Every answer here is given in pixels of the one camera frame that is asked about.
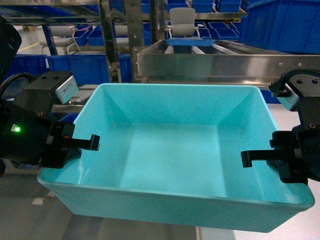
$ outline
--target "plastic bin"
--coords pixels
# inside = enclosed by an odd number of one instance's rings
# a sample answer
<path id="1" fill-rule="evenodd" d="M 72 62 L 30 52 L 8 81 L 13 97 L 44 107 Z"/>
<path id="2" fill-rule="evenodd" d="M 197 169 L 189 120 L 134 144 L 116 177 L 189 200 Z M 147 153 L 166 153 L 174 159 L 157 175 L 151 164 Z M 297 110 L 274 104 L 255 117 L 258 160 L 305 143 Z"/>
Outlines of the plastic bin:
<path id="1" fill-rule="evenodd" d="M 206 26 L 206 24 L 205 24 L 204 21 L 196 21 L 196 22 L 194 23 L 194 26 L 197 27 L 198 24 L 202 24 L 202 25 L 203 25 L 203 26 L 200 26 L 200 27 L 199 27 L 200 29 L 206 29 L 206 28 L 207 28 L 207 26 Z"/>
<path id="2" fill-rule="evenodd" d="M 215 34 L 215 29 L 229 29 L 229 26 L 222 21 L 209 22 L 207 26 L 212 37 Z"/>
<path id="3" fill-rule="evenodd" d="M 215 9 L 219 13 L 237 13 L 239 12 L 239 3 L 221 2 L 220 0 L 215 1 Z"/>
<path id="4" fill-rule="evenodd" d="M 280 104 L 278 98 L 271 96 L 269 90 L 261 90 L 262 96 L 267 104 Z"/>
<path id="5" fill-rule="evenodd" d="M 72 71 L 76 83 L 109 83 L 109 73 L 105 55 L 63 55 L 48 56 L 51 71 Z M 132 81 L 129 54 L 119 54 L 120 72 L 123 83 Z"/>
<path id="6" fill-rule="evenodd" d="M 16 55 L 4 79 L 18 73 L 27 72 L 37 76 L 45 73 L 46 71 L 47 66 L 45 55 Z"/>
<path id="7" fill-rule="evenodd" d="M 235 33 L 239 36 L 240 29 L 241 29 L 241 22 L 238 22 L 238 21 L 230 22 L 230 28 L 233 29 L 235 31 Z"/>
<path id="8" fill-rule="evenodd" d="M 246 45 L 320 54 L 319 0 L 264 0 L 248 6 Z"/>
<path id="9" fill-rule="evenodd" d="M 216 40 L 230 40 L 236 41 L 239 40 L 239 36 L 233 29 L 225 29 L 225 28 L 218 28 L 212 31 L 212 38 Z"/>
<path id="10" fill-rule="evenodd" d="M 87 44 L 88 42 L 88 36 L 90 35 L 90 33 L 93 31 L 93 27 L 92 26 L 88 26 L 87 30 L 78 30 L 74 33 L 74 38 L 76 43 L 79 46 L 84 46 Z"/>
<path id="11" fill-rule="evenodd" d="M 141 7 L 142 7 L 143 14 L 150 13 L 150 4 L 141 4 Z"/>
<path id="12" fill-rule="evenodd" d="M 255 4 L 257 2 L 259 2 L 260 0 L 250 0 L 250 1 L 247 1 L 247 0 L 242 0 L 241 1 L 241 8 L 245 11 L 247 11 L 248 9 L 248 6 L 252 5 L 252 4 Z"/>
<path id="13" fill-rule="evenodd" d="M 187 3 L 185 0 L 167 0 L 166 10 L 169 13 L 170 9 L 186 8 Z"/>
<path id="14" fill-rule="evenodd" d="M 211 34 L 207 28 L 199 28 L 200 38 L 202 39 L 212 39 Z M 197 31 L 194 31 L 193 37 L 198 37 Z"/>
<path id="15" fill-rule="evenodd" d="M 193 3 L 192 8 L 196 13 L 211 13 L 213 9 L 213 3 Z"/>
<path id="16" fill-rule="evenodd" d="M 315 203 L 265 161 L 242 167 L 277 130 L 253 86 L 102 84 L 74 124 L 99 151 L 38 175 L 74 214 L 270 232 Z"/>

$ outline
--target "green indicator light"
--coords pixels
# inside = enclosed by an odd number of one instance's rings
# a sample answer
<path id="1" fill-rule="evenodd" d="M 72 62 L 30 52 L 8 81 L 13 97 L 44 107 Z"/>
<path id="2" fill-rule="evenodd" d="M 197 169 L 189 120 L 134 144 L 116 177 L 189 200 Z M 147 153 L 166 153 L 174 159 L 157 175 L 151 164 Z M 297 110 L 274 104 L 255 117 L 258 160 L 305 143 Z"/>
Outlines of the green indicator light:
<path id="1" fill-rule="evenodd" d="M 13 131 L 16 133 L 19 133 L 21 131 L 21 128 L 19 126 L 16 126 Z"/>

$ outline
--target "black cable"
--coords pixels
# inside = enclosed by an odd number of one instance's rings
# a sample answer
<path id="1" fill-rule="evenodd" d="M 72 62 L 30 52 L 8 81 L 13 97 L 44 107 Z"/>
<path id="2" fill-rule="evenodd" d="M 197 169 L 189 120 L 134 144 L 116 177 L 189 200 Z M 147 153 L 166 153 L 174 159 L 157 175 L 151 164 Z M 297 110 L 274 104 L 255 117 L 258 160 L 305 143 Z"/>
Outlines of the black cable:
<path id="1" fill-rule="evenodd" d="M 281 76 L 277 82 L 272 84 L 269 87 L 270 91 L 275 94 L 278 94 L 279 91 L 284 91 L 287 81 L 289 81 L 290 78 L 292 78 L 293 76 L 298 75 L 298 74 L 306 74 L 306 75 L 311 75 L 311 76 L 320 78 L 320 70 L 307 69 L 307 68 L 294 69 L 292 71 L 289 71 L 285 75 Z"/>
<path id="2" fill-rule="evenodd" d="M 22 73 L 17 73 L 14 74 L 10 77 L 8 77 L 0 86 L 0 98 L 2 97 L 2 95 L 4 94 L 5 90 L 7 89 L 7 87 L 14 81 L 20 78 L 25 78 L 27 80 L 29 80 L 30 82 L 33 82 L 36 78 L 31 75 L 28 72 L 22 72 Z"/>

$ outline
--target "chair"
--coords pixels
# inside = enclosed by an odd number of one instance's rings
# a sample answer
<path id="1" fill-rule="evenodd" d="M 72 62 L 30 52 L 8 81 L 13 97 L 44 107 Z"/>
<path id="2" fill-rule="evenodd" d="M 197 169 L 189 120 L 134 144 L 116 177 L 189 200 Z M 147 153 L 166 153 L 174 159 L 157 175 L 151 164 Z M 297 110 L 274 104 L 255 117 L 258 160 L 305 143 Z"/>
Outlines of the chair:
<path id="1" fill-rule="evenodd" d="M 50 29 L 54 37 L 59 37 L 54 38 L 54 43 L 56 47 L 63 49 L 64 54 L 69 54 L 69 49 L 72 46 L 76 46 L 81 53 L 80 47 L 75 39 L 75 33 L 77 31 L 75 26 L 51 26 Z M 41 40 L 39 44 L 42 46 L 41 51 L 42 54 L 44 54 L 44 48 L 48 47 L 47 40 Z"/>
<path id="2" fill-rule="evenodd" d="M 196 11 L 190 7 L 177 7 L 170 9 L 169 12 L 171 25 L 167 26 L 170 39 L 173 37 L 188 37 L 192 36 L 196 31 L 200 38 L 199 27 L 204 27 L 202 24 L 195 26 Z"/>

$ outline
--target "teal plastic bin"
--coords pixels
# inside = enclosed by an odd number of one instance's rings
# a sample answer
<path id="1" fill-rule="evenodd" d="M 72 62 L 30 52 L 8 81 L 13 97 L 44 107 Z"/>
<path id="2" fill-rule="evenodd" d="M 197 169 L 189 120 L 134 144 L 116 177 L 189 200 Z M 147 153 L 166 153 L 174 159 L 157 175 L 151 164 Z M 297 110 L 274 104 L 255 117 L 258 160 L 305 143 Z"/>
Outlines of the teal plastic bin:
<path id="1" fill-rule="evenodd" d="M 265 161 L 242 167 L 277 130 L 253 86 L 101 84 L 74 123 L 99 151 L 38 180 L 78 215 L 270 232 L 315 203 Z"/>

